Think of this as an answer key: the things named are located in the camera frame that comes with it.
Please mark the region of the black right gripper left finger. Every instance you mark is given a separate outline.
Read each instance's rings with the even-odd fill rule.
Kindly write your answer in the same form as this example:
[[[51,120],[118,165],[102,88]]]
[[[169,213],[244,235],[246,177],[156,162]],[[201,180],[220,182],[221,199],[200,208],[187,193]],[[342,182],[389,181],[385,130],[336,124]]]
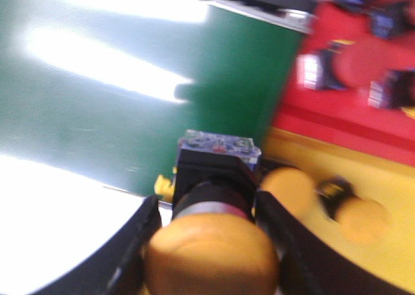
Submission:
[[[74,269],[35,294],[139,294],[143,249],[161,228],[158,197],[148,196],[111,239]]]

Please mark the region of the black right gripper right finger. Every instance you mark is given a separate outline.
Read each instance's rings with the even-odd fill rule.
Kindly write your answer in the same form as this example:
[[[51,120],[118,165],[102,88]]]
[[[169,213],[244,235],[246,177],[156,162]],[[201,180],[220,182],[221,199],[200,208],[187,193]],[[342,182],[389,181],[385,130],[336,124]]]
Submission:
[[[283,294],[408,294],[334,251],[269,192],[257,193],[255,219],[280,253]]]

